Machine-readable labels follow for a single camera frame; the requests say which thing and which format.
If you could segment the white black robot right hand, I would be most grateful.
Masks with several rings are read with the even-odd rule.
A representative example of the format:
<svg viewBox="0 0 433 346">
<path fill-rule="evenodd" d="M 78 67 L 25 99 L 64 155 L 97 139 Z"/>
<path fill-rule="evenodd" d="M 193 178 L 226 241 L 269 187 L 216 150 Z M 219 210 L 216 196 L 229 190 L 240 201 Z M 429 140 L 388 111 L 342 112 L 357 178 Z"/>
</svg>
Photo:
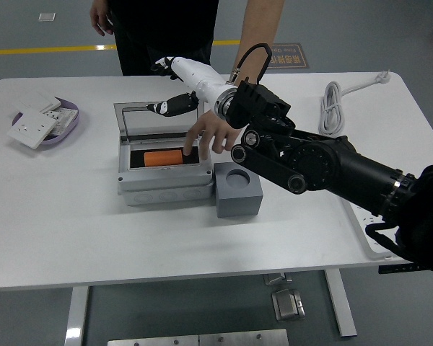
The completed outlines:
<svg viewBox="0 0 433 346">
<path fill-rule="evenodd" d="M 148 104 L 146 108 L 149 111 L 173 117 L 195 110 L 202 101 L 209 103 L 218 117 L 223 120 L 226 118 L 237 87 L 225 81 L 209 65 L 183 57 L 164 57 L 152 66 L 152 70 L 161 76 L 168 75 L 181 80 L 191 91 Z"/>
</svg>

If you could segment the person's right hand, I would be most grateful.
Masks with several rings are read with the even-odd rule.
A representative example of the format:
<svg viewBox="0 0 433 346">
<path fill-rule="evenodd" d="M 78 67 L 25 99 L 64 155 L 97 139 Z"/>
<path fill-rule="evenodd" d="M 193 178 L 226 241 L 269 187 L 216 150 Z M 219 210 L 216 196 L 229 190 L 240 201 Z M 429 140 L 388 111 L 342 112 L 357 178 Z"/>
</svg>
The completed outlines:
<svg viewBox="0 0 433 346">
<path fill-rule="evenodd" d="M 211 110 L 199 117 L 186 133 L 183 154 L 189 156 L 193 142 L 201 136 L 199 151 L 202 159 L 207 159 L 209 152 L 221 154 L 230 151 L 241 130 L 232 128 L 226 121 L 217 117 Z"/>
</svg>

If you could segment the person's left hand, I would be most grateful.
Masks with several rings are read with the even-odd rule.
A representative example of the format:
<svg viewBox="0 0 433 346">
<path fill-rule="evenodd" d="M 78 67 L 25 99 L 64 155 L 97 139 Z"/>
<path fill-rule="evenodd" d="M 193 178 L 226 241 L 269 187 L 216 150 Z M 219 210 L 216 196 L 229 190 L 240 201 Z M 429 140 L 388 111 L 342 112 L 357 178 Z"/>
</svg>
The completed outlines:
<svg viewBox="0 0 433 346">
<path fill-rule="evenodd" d="M 114 33 L 108 0 L 93 0 L 89 11 L 92 28 L 98 35 Z"/>
</svg>

